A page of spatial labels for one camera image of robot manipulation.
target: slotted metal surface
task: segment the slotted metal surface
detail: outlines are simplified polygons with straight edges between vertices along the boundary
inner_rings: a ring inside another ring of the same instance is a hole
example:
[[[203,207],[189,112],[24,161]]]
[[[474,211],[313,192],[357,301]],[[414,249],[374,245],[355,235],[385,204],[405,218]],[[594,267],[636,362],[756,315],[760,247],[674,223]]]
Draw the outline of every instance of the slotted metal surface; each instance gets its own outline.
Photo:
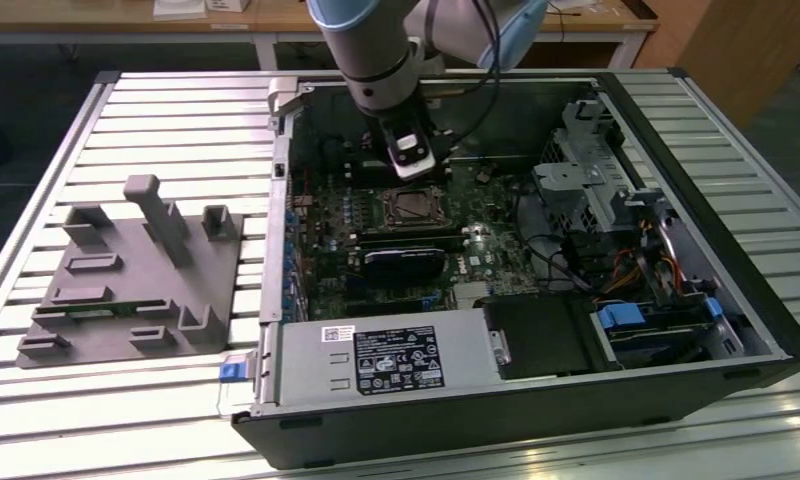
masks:
[[[161,177],[161,195],[177,200],[183,215],[218,203],[246,215],[230,349],[254,346],[271,159],[269,78],[247,72],[124,74],[88,100],[87,121],[78,123],[64,154],[56,155],[64,170],[23,242],[28,248],[19,248],[14,268],[0,282],[0,478],[286,476],[219,417],[230,393],[219,392],[215,380],[225,354],[26,371],[12,367],[28,314],[67,244],[58,225],[68,206],[99,201],[111,218],[138,217],[138,209],[119,196],[119,182],[132,173]],[[662,71],[620,73],[618,78],[800,322],[796,196],[686,85]],[[626,153],[652,185],[640,158],[630,148]],[[309,475],[391,480],[800,478],[800,374],[733,395],[672,425]]]

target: power supply label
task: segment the power supply label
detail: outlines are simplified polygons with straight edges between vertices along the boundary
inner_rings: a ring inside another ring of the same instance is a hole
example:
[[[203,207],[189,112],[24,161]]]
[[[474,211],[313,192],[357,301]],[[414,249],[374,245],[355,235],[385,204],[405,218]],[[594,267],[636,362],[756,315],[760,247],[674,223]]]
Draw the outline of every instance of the power supply label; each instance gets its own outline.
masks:
[[[355,388],[361,395],[443,387],[431,326],[357,332]]]

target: blue clip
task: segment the blue clip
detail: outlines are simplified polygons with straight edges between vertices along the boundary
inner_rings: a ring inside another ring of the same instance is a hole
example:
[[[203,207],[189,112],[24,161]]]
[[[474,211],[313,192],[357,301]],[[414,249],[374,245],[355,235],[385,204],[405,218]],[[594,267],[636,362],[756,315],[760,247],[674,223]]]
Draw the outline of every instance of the blue clip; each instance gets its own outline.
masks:
[[[717,302],[714,297],[708,297],[705,299],[705,306],[708,307],[710,318],[720,318],[722,316],[722,307],[720,306],[720,302]]]
[[[640,307],[636,303],[614,303],[598,310],[601,327],[606,330],[621,325],[638,325],[645,323]]]
[[[225,360],[225,363],[219,365],[218,383],[238,383],[249,380],[245,357],[238,360],[230,363]]]

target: gray plastic holder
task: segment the gray plastic holder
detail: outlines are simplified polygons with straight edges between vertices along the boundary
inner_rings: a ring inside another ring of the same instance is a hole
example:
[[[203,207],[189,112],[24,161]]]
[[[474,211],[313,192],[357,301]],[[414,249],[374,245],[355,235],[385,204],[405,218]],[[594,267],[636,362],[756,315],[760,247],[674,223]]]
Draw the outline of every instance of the gray plastic holder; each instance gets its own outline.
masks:
[[[207,206],[182,217],[153,175],[130,176],[123,196],[143,219],[110,220],[72,207],[71,242],[18,345],[16,366],[199,355],[226,345],[242,216]]]

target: white box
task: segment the white box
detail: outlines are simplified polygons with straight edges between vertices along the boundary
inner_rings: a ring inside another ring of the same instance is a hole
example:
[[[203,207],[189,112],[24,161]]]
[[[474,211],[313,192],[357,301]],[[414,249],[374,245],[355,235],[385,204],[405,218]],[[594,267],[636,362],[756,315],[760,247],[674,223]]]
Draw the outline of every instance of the white box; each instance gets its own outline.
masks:
[[[154,20],[206,18],[203,0],[154,0]]]
[[[242,12],[249,0],[207,0],[207,10],[218,12]]]

